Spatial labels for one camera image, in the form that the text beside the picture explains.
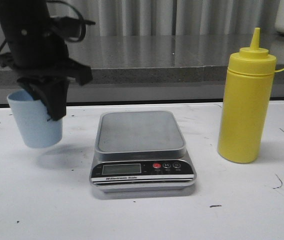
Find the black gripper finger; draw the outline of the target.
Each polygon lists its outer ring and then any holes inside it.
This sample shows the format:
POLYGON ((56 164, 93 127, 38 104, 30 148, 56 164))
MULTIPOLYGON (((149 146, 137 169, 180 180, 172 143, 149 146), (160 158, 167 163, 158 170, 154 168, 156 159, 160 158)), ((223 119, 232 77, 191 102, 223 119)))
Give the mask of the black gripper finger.
POLYGON ((31 97, 33 100, 36 100, 36 92, 31 86, 32 79, 27 77, 20 77, 17 79, 17 84, 23 88, 31 97))
POLYGON ((66 102, 69 82, 65 79, 46 79, 33 81, 30 87, 35 96, 46 106, 47 113, 53 121, 66 115, 66 102))

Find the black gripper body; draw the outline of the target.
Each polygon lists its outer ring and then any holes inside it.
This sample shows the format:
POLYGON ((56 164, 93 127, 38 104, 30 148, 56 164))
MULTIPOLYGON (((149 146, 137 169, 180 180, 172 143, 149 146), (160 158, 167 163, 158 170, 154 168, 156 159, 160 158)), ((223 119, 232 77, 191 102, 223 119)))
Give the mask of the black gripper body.
POLYGON ((0 56, 0 65, 25 77, 74 78, 83 86, 93 80, 91 67, 71 59, 65 42, 81 39, 86 26, 92 24, 91 20, 68 16, 6 20, 2 30, 10 53, 0 56))

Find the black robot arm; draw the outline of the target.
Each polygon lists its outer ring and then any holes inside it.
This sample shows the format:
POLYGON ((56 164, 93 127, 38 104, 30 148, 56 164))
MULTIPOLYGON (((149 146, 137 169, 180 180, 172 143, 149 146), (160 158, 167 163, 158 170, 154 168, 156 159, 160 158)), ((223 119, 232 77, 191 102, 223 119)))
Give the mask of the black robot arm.
POLYGON ((18 73, 18 84, 35 100, 51 106, 66 102, 69 78, 79 85, 92 80, 91 68, 71 59, 67 43, 82 42, 85 19, 71 4, 77 17, 50 16, 47 0, 0 0, 0 26, 9 52, 0 54, 0 65, 18 73))

